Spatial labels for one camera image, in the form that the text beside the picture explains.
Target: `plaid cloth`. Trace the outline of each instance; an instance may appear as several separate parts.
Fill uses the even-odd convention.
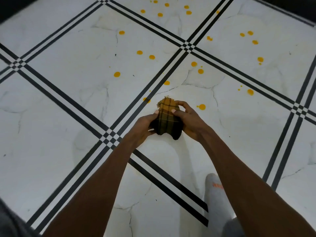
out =
[[[180,110],[179,106],[169,96],[159,101],[157,106],[159,107],[159,115],[151,122],[150,126],[154,128],[158,135],[168,133],[174,140],[179,139],[182,133],[183,122],[171,112],[172,109]]]

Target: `person's right hand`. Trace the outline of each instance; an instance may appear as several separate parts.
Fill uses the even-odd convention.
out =
[[[176,100],[177,105],[181,105],[185,108],[184,111],[176,111],[172,109],[171,112],[181,118],[183,121],[183,131],[192,139],[199,141],[198,137],[202,131],[210,129],[210,127],[199,117],[199,115],[193,110],[185,101]]]

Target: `person's left hand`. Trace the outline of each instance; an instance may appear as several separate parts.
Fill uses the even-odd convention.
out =
[[[152,128],[149,125],[157,118],[158,113],[159,110],[156,110],[153,114],[140,117],[123,139],[132,143],[133,148],[136,149],[148,136],[156,133],[155,131],[150,131]]]

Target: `hand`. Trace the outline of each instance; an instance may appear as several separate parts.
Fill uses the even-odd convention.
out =
[[[124,136],[123,139],[126,139],[128,142],[132,143],[132,148],[136,149],[140,146],[145,139],[155,134],[155,131],[150,131],[152,129],[149,127],[150,123],[157,118],[159,110],[156,110],[153,114],[140,117],[131,130]]]
[[[171,112],[175,116],[180,117],[183,121],[184,133],[199,142],[198,137],[200,133],[211,128],[199,117],[199,115],[188,105],[188,103],[180,100],[176,100],[175,102],[177,105],[183,106],[185,108],[185,112],[176,111],[175,109],[172,109]]]

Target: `yellow paint drop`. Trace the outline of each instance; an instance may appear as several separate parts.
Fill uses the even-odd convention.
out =
[[[143,100],[146,100],[146,97],[143,98]],[[149,103],[151,100],[149,100],[147,103]]]
[[[205,106],[204,104],[200,104],[198,107],[199,107],[199,109],[202,110],[202,111],[205,110],[205,108],[206,108],[206,106]]]
[[[253,95],[253,90],[252,89],[248,89],[247,93],[252,96]]]
[[[114,77],[119,77],[120,75],[121,75],[121,73],[118,71],[114,73]]]

